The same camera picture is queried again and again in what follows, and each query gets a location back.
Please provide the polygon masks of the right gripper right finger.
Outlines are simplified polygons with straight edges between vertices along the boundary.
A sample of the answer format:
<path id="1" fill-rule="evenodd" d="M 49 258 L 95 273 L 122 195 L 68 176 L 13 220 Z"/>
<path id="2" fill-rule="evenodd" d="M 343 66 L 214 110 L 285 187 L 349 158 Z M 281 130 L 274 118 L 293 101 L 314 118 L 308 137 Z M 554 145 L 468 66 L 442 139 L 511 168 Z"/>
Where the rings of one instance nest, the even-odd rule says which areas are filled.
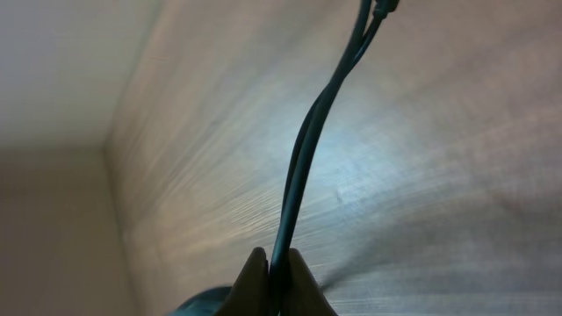
<path id="1" fill-rule="evenodd" d="M 288 253 L 289 284 L 281 298 L 282 316 L 336 316 L 321 288 L 295 248 Z"/>

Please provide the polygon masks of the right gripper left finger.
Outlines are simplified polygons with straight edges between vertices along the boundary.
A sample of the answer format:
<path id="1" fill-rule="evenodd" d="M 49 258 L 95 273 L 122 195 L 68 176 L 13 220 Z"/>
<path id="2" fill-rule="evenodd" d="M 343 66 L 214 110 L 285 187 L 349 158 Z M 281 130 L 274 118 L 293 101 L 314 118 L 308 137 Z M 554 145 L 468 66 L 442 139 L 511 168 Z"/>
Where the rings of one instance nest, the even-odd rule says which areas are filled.
<path id="1" fill-rule="evenodd" d="M 263 248 L 254 248 L 215 316 L 264 316 L 269 311 L 268 262 Z"/>

